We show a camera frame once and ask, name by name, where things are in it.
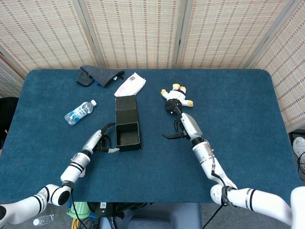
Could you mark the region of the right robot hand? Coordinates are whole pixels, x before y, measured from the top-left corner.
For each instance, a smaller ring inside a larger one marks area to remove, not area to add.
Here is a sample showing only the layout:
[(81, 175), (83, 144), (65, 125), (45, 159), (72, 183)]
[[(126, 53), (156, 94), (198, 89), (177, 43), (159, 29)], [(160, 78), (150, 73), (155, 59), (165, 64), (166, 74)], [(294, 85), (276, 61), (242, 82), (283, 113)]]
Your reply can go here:
[(162, 134), (162, 136), (169, 140), (186, 138), (192, 143), (202, 142), (203, 133), (194, 118), (189, 114), (180, 111), (178, 107), (174, 109), (174, 112), (178, 115), (178, 117), (174, 120), (176, 134)]

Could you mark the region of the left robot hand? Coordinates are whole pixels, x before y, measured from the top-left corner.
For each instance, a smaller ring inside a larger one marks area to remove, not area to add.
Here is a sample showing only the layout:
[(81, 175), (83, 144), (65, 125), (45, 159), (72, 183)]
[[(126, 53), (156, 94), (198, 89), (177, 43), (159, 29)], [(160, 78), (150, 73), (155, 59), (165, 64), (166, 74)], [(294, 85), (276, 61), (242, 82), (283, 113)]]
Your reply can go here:
[(110, 148), (111, 140), (105, 132), (111, 127), (115, 126), (115, 123), (108, 123), (102, 129), (96, 131), (89, 140), (85, 143), (84, 147), (82, 148), (83, 151), (88, 151), (93, 154), (93, 152), (101, 151), (106, 153), (115, 153), (120, 151), (119, 148)]

